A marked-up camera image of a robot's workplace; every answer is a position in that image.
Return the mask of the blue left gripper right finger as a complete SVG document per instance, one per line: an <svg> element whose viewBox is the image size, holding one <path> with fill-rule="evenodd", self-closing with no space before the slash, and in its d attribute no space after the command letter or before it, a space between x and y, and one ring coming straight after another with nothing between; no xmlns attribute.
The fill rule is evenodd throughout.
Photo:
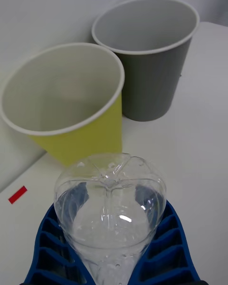
<svg viewBox="0 0 228 285"><path fill-rule="evenodd" d="M181 221L169 202L136 272L138 285L183 285L200 281Z"/></svg>

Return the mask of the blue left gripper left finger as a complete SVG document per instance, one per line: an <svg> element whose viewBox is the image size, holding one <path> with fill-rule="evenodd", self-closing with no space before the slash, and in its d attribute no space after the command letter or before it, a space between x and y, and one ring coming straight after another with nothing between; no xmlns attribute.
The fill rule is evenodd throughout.
<svg viewBox="0 0 228 285"><path fill-rule="evenodd" d="M81 259L67 243L51 205L38 228L25 285L94 285Z"/></svg>

